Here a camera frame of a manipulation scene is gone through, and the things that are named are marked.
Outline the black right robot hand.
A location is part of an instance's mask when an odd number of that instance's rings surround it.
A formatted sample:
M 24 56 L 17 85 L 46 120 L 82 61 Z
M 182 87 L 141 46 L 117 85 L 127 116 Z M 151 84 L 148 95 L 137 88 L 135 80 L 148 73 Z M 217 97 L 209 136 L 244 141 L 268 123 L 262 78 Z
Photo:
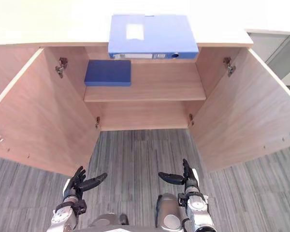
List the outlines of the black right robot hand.
M 199 189 L 198 179 L 195 177 L 193 169 L 190 167 L 188 161 L 183 159 L 184 173 L 183 175 L 168 174 L 159 172 L 158 176 L 165 182 L 174 185 L 184 185 L 185 189 L 194 187 Z

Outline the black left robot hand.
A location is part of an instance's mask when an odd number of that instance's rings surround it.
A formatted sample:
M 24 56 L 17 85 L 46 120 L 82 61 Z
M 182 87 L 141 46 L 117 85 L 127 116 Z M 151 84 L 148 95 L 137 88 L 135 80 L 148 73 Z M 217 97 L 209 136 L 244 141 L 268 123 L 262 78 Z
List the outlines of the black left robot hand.
M 86 180 L 86 170 L 80 166 L 74 176 L 65 184 L 63 198 L 74 196 L 81 200 L 83 193 L 100 185 L 107 178 L 107 173 Z

